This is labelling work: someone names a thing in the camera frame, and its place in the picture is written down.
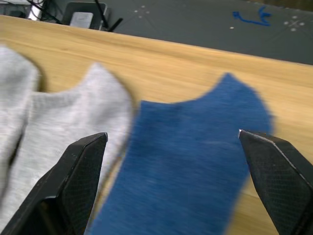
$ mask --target black cable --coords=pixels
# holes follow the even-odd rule
[[[41,1],[36,1],[34,2],[34,0],[27,0],[29,3],[31,3],[32,6],[36,5],[36,6],[39,6],[42,8],[41,10],[41,16],[38,17],[34,14],[33,12],[33,8],[31,7],[30,8],[30,12],[33,14],[33,16],[39,20],[39,21],[48,21],[48,20],[54,20],[56,21],[55,19],[57,19],[57,15],[58,15],[58,12],[61,13],[61,15],[63,16],[63,12],[62,10],[59,8],[59,6],[55,3],[55,1],[53,0],[41,0]],[[49,13],[48,12],[48,8],[49,6],[52,6],[51,9],[52,9],[52,13]]]
[[[104,24],[104,28],[108,29],[108,28],[109,28],[109,24],[108,24],[108,22],[107,22],[105,16],[103,15],[103,14],[104,14],[104,10],[102,9],[102,7],[101,7],[101,5],[100,5],[100,3],[99,3],[98,0],[94,0],[94,2],[96,3],[97,8],[98,8],[98,10],[99,10],[101,19],[102,19],[103,24]]]
[[[50,16],[52,19],[55,20],[56,23],[58,24],[62,24],[61,21],[59,21],[55,16],[51,15],[47,10],[43,9],[42,7],[38,6],[36,3],[34,3],[32,0],[27,0],[32,6],[38,8],[39,10],[41,10],[43,13],[47,14],[48,16]]]
[[[115,22],[115,24],[113,24],[112,27],[108,29],[108,32],[113,32],[113,31],[116,29],[116,27],[118,27],[118,25],[119,25],[122,21],[123,21],[123,18],[119,18],[119,19]]]

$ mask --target wooden table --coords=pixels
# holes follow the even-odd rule
[[[225,72],[256,89],[275,116],[275,135],[313,163],[313,67],[226,51],[50,23],[0,17],[0,40],[41,70],[42,91],[77,85],[101,62],[134,99],[177,102],[200,96]],[[104,187],[104,197],[118,167]],[[249,180],[228,235],[278,234]]]

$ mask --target sock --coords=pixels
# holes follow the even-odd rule
[[[107,132],[109,141],[100,173],[100,189],[124,144],[132,112],[129,94],[100,64],[94,64],[85,79],[71,90],[33,93],[28,124],[0,211],[0,231],[68,145],[82,137]]]
[[[142,101],[125,161],[92,235],[221,235],[248,176],[240,128],[271,130],[231,74],[201,98]]]
[[[0,195],[26,120],[26,110],[37,88],[38,71],[21,55],[0,45]]]

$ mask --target gray floor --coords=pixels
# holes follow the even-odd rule
[[[54,1],[64,11],[73,0]],[[243,0],[100,2],[111,8],[111,24],[124,18],[116,33],[313,65],[313,12],[267,6],[270,26],[263,26],[233,17],[239,11],[245,20],[260,22],[263,5]]]

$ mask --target light gray sock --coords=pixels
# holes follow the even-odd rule
[[[132,116],[130,95],[100,64],[92,65],[80,85],[71,90],[33,93],[28,124],[0,211],[0,231],[69,144],[85,136],[107,132],[109,141],[99,189],[126,140]]]
[[[12,157],[26,121],[38,71],[28,60],[0,45],[0,197]]]

